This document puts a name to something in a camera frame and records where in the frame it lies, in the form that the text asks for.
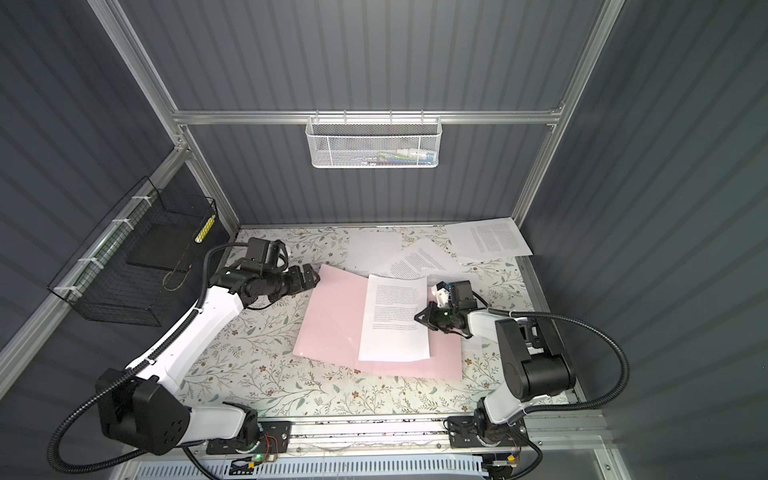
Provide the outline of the pink file folder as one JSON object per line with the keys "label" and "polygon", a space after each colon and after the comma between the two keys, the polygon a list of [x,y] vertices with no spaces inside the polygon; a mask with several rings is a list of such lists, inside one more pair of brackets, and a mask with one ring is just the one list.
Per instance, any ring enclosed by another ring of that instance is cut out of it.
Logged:
{"label": "pink file folder", "polygon": [[324,364],[378,376],[458,381],[462,347],[458,336],[428,331],[430,357],[412,362],[362,361],[364,301],[368,280],[330,266],[320,267],[320,283],[312,291],[293,354]]}

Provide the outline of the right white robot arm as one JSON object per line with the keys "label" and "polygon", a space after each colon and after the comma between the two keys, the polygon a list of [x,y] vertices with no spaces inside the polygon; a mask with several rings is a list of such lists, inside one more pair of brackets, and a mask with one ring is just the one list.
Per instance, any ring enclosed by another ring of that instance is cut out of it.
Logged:
{"label": "right white robot arm", "polygon": [[490,307],[468,281],[440,282],[433,298],[414,320],[431,331],[479,337],[499,349],[503,381],[482,398],[466,430],[484,445],[496,445],[540,397],[554,397],[576,384],[554,323],[535,312],[509,312]]}

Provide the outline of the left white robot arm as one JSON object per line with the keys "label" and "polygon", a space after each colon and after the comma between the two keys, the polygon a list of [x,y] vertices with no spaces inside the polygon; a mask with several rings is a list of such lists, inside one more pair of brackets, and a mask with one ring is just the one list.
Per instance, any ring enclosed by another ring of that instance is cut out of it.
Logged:
{"label": "left white robot arm", "polygon": [[314,289],[319,273],[309,264],[292,265],[279,240],[251,238],[245,254],[208,273],[189,310],[125,370],[107,370],[97,388],[102,433],[154,455],[196,442],[225,440],[250,451],[262,441],[257,412],[245,405],[189,407],[176,396],[187,373],[220,331],[256,301],[269,305]]}

